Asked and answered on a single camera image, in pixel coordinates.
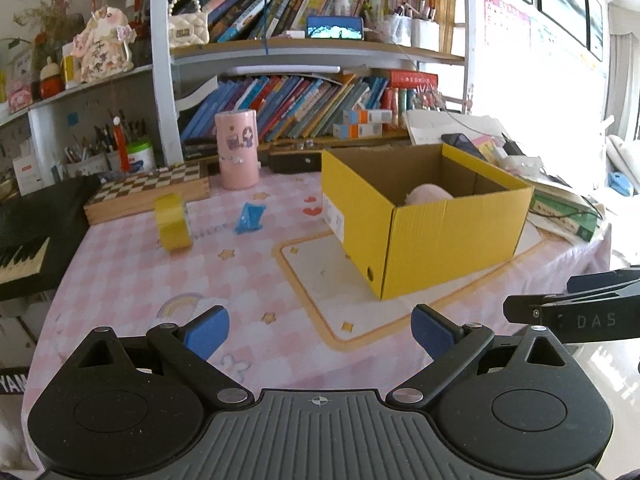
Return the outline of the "phone with lit screen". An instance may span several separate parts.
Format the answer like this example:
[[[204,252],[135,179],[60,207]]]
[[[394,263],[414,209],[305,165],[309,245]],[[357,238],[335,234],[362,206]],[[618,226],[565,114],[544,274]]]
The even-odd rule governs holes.
[[[311,15],[306,21],[308,39],[362,41],[363,36],[363,21],[356,16]]]

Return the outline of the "cream quilted handbag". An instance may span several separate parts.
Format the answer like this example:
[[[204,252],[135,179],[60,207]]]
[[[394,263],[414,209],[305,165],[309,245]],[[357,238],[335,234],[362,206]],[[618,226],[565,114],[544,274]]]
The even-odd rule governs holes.
[[[175,7],[187,1],[194,12],[175,14]],[[171,49],[205,46],[209,43],[208,13],[202,10],[200,0],[170,0],[168,4],[168,42]]]

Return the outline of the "red book box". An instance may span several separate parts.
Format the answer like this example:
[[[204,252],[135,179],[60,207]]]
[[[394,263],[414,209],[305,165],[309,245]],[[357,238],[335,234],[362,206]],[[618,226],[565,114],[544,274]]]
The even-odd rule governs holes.
[[[388,72],[390,86],[398,89],[419,89],[422,87],[437,88],[436,74],[414,72],[413,70],[390,70]]]

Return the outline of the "pink cylindrical canister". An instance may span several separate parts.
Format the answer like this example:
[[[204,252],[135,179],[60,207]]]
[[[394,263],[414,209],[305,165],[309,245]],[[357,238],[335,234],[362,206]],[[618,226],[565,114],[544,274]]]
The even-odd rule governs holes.
[[[259,181],[256,112],[222,112],[215,124],[222,185],[230,191],[252,188]]]

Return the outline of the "pink plush pig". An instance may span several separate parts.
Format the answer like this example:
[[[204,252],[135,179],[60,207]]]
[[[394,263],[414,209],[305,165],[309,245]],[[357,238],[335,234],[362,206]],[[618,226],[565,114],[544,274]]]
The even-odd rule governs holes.
[[[405,205],[424,205],[442,200],[452,200],[452,195],[438,185],[427,183],[414,188],[406,196]]]

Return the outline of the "yellow tape roll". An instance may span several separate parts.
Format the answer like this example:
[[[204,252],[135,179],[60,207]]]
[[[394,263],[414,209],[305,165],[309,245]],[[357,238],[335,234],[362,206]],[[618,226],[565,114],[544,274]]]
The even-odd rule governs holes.
[[[192,234],[186,205],[180,195],[169,193],[154,202],[154,217],[160,246],[175,252],[192,246]]]

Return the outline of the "red white pen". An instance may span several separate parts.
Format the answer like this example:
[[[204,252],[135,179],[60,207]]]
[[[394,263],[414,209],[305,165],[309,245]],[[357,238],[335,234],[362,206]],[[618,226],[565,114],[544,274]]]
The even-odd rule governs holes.
[[[124,174],[128,174],[128,172],[130,171],[130,163],[128,160],[126,139],[124,133],[122,132],[122,121],[120,120],[119,116],[115,116],[113,118],[113,130],[120,161],[120,170],[122,170]]]

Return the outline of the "white bookshelf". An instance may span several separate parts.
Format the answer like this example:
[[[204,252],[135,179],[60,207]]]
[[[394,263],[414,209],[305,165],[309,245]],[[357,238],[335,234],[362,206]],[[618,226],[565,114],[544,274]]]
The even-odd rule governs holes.
[[[15,44],[1,127],[27,140],[42,186],[74,173],[76,159],[100,150],[99,128],[119,116],[146,121],[155,160],[174,166],[215,151],[214,117],[251,107],[262,146],[323,138],[334,108],[360,66],[463,65],[452,52],[461,0],[200,0],[209,43],[171,49],[170,0],[3,1]],[[74,38],[104,6],[125,12],[137,33],[134,68],[85,84]],[[363,40],[308,39],[311,15],[356,16]]]

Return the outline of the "black electronic keyboard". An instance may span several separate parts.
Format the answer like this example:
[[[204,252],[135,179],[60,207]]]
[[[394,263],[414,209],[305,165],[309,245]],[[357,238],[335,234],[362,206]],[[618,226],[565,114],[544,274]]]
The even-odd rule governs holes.
[[[76,177],[1,206],[1,299],[55,289],[89,229],[100,179]]]

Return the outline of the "blue plastic bag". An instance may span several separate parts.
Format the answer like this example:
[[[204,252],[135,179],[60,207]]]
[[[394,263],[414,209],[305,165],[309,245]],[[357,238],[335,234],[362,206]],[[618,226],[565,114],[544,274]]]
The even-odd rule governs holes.
[[[265,210],[265,205],[245,203],[234,228],[235,234],[240,235],[261,230],[262,215],[265,213]]]

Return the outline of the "yellow cardboard box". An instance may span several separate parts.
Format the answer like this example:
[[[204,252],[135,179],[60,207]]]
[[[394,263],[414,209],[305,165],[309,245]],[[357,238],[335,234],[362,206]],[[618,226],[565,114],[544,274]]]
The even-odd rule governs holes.
[[[406,206],[427,183],[452,200]],[[326,223],[381,300],[510,260],[533,197],[519,178],[446,144],[326,150],[321,189]]]

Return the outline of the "wooden chess board box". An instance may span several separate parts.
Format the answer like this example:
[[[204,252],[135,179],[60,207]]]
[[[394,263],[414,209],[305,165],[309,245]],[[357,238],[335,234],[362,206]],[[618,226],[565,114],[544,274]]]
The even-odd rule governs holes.
[[[167,194],[177,194],[185,203],[207,198],[209,180],[206,166],[160,168],[148,174],[133,174],[106,182],[85,204],[85,214],[90,226],[96,226],[151,211],[155,201]]]

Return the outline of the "orange white medicine box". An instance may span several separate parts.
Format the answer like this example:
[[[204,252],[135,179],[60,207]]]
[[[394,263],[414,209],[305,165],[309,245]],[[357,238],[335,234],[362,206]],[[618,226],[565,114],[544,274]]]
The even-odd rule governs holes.
[[[393,122],[391,110],[344,110],[343,122],[345,125],[363,124],[391,124]]]
[[[382,133],[382,124],[335,124],[333,126],[334,138],[341,140],[374,138],[382,136]]]

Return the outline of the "pink checkered tablecloth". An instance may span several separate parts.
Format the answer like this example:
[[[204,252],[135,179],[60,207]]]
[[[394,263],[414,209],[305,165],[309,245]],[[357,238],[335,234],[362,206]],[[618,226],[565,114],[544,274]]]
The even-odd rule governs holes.
[[[245,203],[266,206],[262,229],[238,235]],[[416,304],[508,334],[507,296],[560,292],[571,276],[603,271],[611,259],[610,231],[575,245],[527,228],[511,261],[381,301],[323,220],[318,174],[267,172],[244,192],[214,184],[188,216],[193,244],[175,254],[160,247],[152,214],[89,229],[44,321],[24,408],[96,326],[137,336],[214,304],[228,310],[231,330],[212,361],[246,388],[387,391],[427,361],[408,326]]]

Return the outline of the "black smartphone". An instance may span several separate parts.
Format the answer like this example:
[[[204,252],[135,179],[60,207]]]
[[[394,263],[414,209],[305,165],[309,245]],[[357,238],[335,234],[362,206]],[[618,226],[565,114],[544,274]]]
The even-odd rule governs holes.
[[[443,144],[450,145],[486,162],[486,157],[464,133],[444,133],[440,136],[440,140]]]

